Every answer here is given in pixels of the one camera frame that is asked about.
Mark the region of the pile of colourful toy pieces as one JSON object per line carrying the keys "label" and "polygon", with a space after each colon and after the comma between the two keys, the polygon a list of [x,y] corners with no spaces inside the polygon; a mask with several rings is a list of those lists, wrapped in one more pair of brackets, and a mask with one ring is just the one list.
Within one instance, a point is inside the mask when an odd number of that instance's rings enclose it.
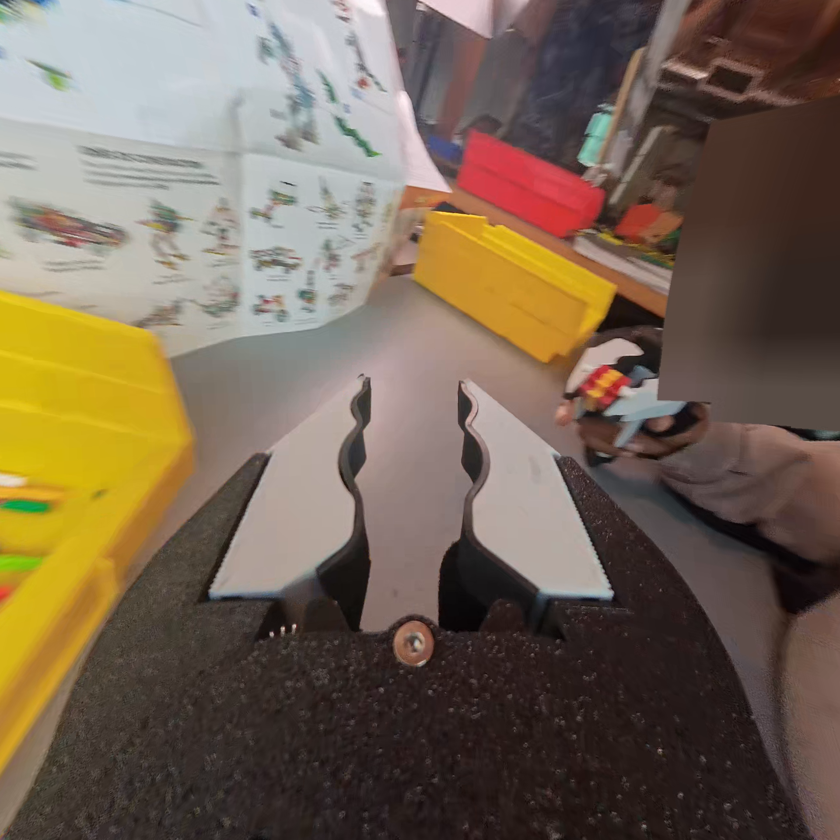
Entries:
{"label": "pile of colourful toy pieces", "polygon": [[22,474],[1,474],[1,606],[39,571],[57,541],[68,489]]}

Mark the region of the person's right hand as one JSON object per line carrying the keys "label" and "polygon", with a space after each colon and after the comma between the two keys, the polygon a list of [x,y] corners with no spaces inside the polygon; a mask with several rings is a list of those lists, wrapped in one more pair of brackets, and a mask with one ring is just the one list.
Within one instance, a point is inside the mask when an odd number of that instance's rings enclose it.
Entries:
{"label": "person's right hand", "polygon": [[615,446],[617,431],[602,415],[575,419],[574,405],[570,401],[561,401],[554,420],[562,427],[575,424],[583,445],[604,456],[664,459],[698,443],[709,428],[711,420],[708,404],[688,403],[683,414],[687,417],[688,425],[679,434],[670,433],[677,424],[677,415],[653,417],[646,419],[623,446]]}

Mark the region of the red and yellow connector stack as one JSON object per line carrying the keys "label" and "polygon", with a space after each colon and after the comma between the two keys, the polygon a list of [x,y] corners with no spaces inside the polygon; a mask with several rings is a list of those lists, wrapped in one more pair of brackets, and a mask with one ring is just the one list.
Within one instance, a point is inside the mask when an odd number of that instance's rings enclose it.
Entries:
{"label": "red and yellow connector stack", "polygon": [[575,396],[584,413],[604,413],[632,389],[632,379],[616,367],[601,364],[578,385]]}

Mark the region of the printed toy set box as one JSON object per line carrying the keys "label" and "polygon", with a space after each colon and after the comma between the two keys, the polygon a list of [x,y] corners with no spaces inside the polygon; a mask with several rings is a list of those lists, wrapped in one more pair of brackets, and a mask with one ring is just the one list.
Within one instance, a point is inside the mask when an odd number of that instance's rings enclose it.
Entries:
{"label": "printed toy set box", "polygon": [[386,275],[410,275],[417,261],[418,243],[423,234],[427,215],[439,205],[447,204],[449,189],[442,192],[408,186],[396,213],[386,258]]}

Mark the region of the nested yellow plastic bins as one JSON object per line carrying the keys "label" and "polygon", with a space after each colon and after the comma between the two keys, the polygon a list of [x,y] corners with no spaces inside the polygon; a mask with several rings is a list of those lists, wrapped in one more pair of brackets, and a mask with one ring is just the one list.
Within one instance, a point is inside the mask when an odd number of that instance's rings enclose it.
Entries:
{"label": "nested yellow plastic bins", "polygon": [[510,344],[549,364],[602,324],[616,286],[485,217],[432,212],[415,281]]}

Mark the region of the red plastic bin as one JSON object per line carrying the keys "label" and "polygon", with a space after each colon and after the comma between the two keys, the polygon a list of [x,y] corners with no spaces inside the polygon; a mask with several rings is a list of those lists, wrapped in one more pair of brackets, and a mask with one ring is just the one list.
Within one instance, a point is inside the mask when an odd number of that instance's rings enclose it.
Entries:
{"label": "red plastic bin", "polygon": [[477,131],[456,179],[464,192],[556,237],[590,228],[606,194],[580,176]]}

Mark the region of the person's beige sweatshirt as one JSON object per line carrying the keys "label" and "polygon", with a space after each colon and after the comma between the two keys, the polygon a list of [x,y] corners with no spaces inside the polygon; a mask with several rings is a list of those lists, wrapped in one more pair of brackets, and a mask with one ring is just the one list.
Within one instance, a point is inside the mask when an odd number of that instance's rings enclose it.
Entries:
{"label": "person's beige sweatshirt", "polygon": [[839,594],[790,624],[781,658],[789,775],[812,836],[839,838]]}

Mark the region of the person's right forearm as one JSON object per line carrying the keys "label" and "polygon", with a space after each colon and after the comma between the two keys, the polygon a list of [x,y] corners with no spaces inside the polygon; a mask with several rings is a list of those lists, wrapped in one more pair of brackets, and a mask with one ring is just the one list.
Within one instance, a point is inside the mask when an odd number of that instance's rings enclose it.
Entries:
{"label": "person's right forearm", "polygon": [[839,561],[839,443],[779,427],[712,422],[659,460],[664,483],[719,519],[805,560]]}

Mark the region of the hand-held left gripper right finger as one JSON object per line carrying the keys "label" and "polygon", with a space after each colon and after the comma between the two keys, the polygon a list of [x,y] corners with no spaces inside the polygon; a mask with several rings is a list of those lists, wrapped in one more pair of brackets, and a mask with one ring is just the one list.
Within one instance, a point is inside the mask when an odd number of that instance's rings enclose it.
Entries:
{"label": "hand-held left gripper right finger", "polygon": [[533,632],[554,631],[558,606],[613,606],[561,456],[476,383],[458,383],[457,404],[470,485],[440,566],[441,628],[478,631],[499,602],[517,607]]}

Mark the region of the printed instruction sheet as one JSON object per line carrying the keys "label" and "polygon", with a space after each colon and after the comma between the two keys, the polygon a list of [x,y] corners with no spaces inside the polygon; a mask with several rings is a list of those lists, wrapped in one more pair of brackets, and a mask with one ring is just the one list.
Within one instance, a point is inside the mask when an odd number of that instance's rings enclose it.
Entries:
{"label": "printed instruction sheet", "polygon": [[443,191],[383,2],[2,2],[2,292],[170,356],[318,329]]}

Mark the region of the large yellow plastic bin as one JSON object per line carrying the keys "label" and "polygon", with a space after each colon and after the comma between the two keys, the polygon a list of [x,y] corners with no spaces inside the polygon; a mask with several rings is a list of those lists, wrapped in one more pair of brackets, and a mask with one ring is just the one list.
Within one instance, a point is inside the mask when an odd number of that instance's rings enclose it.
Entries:
{"label": "large yellow plastic bin", "polygon": [[3,292],[1,468],[68,489],[54,549],[1,609],[5,771],[192,472],[192,429],[155,336]]}

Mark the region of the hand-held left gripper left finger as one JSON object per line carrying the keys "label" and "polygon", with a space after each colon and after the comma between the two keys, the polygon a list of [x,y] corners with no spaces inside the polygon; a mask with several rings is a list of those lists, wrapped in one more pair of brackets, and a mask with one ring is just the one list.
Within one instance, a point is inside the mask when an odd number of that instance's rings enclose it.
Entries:
{"label": "hand-held left gripper left finger", "polygon": [[358,475],[371,378],[360,375],[258,457],[259,476],[213,577],[210,602],[267,602],[262,632],[314,628],[326,602],[361,630],[371,556]]}

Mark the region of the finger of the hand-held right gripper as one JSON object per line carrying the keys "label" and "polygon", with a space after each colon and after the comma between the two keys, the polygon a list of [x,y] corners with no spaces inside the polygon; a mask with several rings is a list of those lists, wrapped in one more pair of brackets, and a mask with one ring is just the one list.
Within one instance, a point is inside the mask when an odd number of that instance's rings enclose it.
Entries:
{"label": "finger of the hand-held right gripper", "polygon": [[619,421],[646,421],[664,415],[664,403],[658,399],[658,378],[626,386],[622,394],[604,411],[604,417]]}
{"label": "finger of the hand-held right gripper", "polygon": [[565,398],[575,392],[585,376],[601,364],[616,367],[632,379],[632,386],[647,379],[647,352],[643,345],[627,339],[610,339],[586,350],[572,370],[564,390]]}

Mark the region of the small red bin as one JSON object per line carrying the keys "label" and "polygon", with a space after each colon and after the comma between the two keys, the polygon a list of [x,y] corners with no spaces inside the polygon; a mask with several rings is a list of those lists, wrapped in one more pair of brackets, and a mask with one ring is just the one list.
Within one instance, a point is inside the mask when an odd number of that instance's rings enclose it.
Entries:
{"label": "small red bin", "polygon": [[630,206],[615,226],[614,235],[635,245],[658,246],[681,228],[684,217],[654,203]]}

